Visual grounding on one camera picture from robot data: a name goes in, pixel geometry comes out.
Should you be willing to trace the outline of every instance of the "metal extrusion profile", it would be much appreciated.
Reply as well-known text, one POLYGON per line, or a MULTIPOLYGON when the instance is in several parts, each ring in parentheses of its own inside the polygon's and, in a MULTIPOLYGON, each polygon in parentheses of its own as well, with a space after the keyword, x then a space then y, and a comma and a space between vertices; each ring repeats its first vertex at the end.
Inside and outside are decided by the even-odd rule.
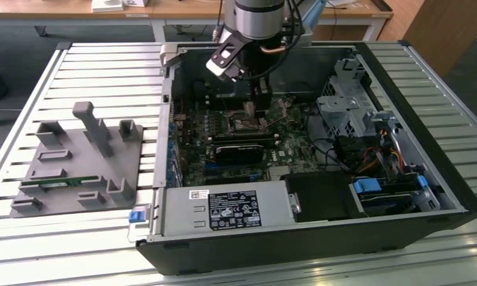
MULTIPOLYGON (((430 69, 398 43, 367 43, 414 112, 477 195, 477 121, 430 69)), ((115 126, 143 125, 137 206, 153 199, 163 77, 158 43, 74 43, 54 53, 26 108, 0 150, 0 285, 425 285, 477 283, 477 220, 437 232, 405 249, 190 276, 162 276, 134 250, 129 210, 11 219, 10 199, 27 170, 39 120, 70 118, 87 98, 95 116, 115 126)), ((389 109, 387 100, 379 103, 389 109)))

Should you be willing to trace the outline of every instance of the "blue clip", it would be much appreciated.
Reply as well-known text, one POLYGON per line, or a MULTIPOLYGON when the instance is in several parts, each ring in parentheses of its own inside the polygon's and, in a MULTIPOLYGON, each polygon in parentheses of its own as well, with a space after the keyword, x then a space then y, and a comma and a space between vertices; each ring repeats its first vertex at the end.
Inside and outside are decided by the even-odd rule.
POLYGON ((358 179, 353 183, 353 187, 355 189, 355 193, 359 194, 361 192, 379 192, 381 186, 378 184, 378 180, 374 178, 358 179))
POLYGON ((135 223, 135 222, 143 222, 145 221, 145 211, 131 211, 129 213, 129 223, 135 223))
POLYGON ((421 184, 422 189, 425 189, 429 186, 427 180, 426 180, 426 178, 423 176, 417 176, 417 181, 421 184))

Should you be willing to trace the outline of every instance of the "floor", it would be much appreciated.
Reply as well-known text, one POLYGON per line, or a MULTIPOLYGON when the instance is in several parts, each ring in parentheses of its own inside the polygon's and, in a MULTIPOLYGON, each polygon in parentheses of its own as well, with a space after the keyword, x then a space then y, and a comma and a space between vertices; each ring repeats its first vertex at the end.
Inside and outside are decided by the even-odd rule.
MULTIPOLYGON (((209 41, 211 27, 191 27, 177 35, 166 28, 167 41, 209 41)), ((0 109, 21 109, 34 88, 58 42, 151 42, 147 26, 47 27, 47 36, 38 37, 33 27, 0 27, 0 74, 9 93, 0 100, 0 109)), ((469 47, 445 82, 477 115, 477 42, 469 47)), ((0 112, 0 147, 6 138, 17 111, 0 112)))

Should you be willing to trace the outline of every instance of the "barcode sticker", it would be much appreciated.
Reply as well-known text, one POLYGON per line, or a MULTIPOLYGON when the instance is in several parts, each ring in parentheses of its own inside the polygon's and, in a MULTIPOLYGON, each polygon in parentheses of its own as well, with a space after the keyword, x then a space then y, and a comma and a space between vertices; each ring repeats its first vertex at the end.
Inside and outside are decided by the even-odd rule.
POLYGON ((146 18, 147 14, 125 14, 126 17, 146 18))
POLYGON ((207 198, 206 189, 193 189, 191 191, 189 191, 189 200, 197 200, 199 198, 207 198))

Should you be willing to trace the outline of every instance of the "warning label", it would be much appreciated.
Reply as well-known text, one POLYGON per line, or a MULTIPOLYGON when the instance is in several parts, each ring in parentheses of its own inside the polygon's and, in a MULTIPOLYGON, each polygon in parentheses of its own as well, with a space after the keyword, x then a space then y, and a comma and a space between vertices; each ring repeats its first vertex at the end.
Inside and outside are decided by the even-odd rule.
POLYGON ((261 226, 255 191, 207 194, 207 205, 213 231, 261 226))

